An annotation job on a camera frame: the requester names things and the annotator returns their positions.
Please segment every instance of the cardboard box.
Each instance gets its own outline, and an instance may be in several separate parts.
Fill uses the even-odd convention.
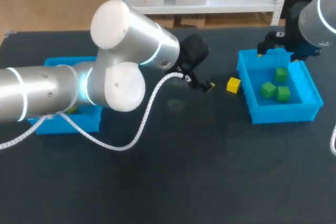
[[[173,28],[174,27],[174,15],[147,15],[148,18],[158,23],[163,28]]]
[[[205,23],[205,14],[184,14],[181,18],[181,25],[202,28]]]

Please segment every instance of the yellow cube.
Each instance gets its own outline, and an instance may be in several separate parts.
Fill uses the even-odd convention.
[[[240,87],[240,83],[241,81],[239,79],[231,77],[229,82],[227,83],[226,90],[236,94]]]

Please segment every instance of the blue box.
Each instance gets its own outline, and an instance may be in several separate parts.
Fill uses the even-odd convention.
[[[303,61],[290,63],[292,53],[282,48],[268,50],[258,58],[257,50],[238,54],[238,72],[253,124],[313,121],[323,101]],[[286,68],[285,83],[275,81],[276,68]],[[288,86],[290,99],[286,103],[260,94],[261,86],[270,81],[275,86]]]
[[[44,66],[69,65],[73,66],[82,61],[95,61],[95,57],[61,57],[46,59]],[[86,132],[99,132],[101,106],[81,105],[77,108],[79,114],[68,115],[79,127]],[[38,118],[30,118],[28,121],[34,125]],[[65,134],[78,133],[67,121],[60,115],[55,115],[52,119],[46,119],[42,125],[37,128],[36,134]]]

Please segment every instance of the robotic arm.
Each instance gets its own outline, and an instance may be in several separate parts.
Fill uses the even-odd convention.
[[[258,44],[259,56],[276,46],[293,52],[291,61],[318,56],[323,47],[336,43],[336,0],[296,3],[286,15],[285,33],[271,31]]]
[[[21,121],[81,104],[134,110],[145,94],[139,65],[180,72],[192,88],[208,91],[213,86],[193,72],[209,51],[198,34],[179,42],[123,2],[107,1],[98,8],[91,37],[99,47],[96,62],[1,69],[0,121]]]

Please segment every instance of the black table surface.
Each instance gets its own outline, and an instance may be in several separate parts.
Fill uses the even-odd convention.
[[[332,223],[336,222],[336,57],[306,62],[324,101],[314,122],[252,125],[237,76],[237,53],[277,28],[197,30],[211,53],[197,72],[217,85],[207,94],[181,80],[159,92],[139,142],[126,152],[80,134],[30,136],[0,151],[0,223]],[[195,32],[173,30],[181,39]],[[17,33],[0,46],[0,67],[46,58],[94,56],[87,31]],[[130,113],[105,109],[98,139],[130,142],[162,73],[142,68],[147,95]],[[1,141],[27,122],[0,124]]]

